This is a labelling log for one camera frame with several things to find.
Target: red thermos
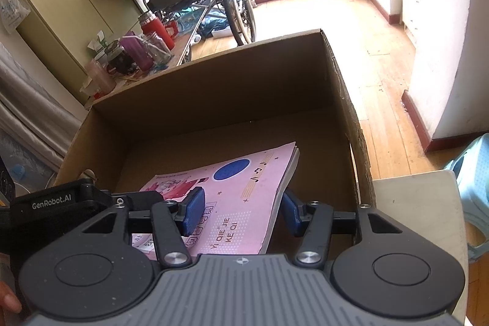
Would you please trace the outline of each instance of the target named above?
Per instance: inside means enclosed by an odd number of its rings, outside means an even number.
[[[165,26],[160,21],[159,18],[155,16],[151,10],[141,14],[139,16],[139,24],[141,25],[141,30],[143,30],[143,34],[150,35],[153,32],[164,40],[168,49],[173,49],[175,47],[175,42],[172,37],[168,34]]]

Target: plastic bag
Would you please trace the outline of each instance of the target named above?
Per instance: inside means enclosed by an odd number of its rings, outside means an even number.
[[[30,13],[29,7],[26,7],[20,0],[0,0],[2,8],[2,23],[9,34],[19,26],[19,24]]]

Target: hand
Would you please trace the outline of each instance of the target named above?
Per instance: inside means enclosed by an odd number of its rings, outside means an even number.
[[[12,289],[5,282],[0,281],[0,326],[5,326],[3,316],[5,310],[18,314],[22,310],[22,305]]]

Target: plastic stool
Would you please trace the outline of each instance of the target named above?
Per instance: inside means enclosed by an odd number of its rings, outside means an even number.
[[[467,243],[469,262],[489,251],[489,133],[474,140],[445,169],[457,178],[464,218],[477,227],[486,241],[479,246]]]

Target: book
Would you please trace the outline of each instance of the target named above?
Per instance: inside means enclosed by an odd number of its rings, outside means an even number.
[[[157,191],[180,202],[192,188],[204,189],[204,213],[193,234],[182,237],[192,257],[263,254],[298,159],[299,149],[290,143],[194,170],[156,175],[141,191]],[[156,259],[151,234],[133,234],[133,246]]]

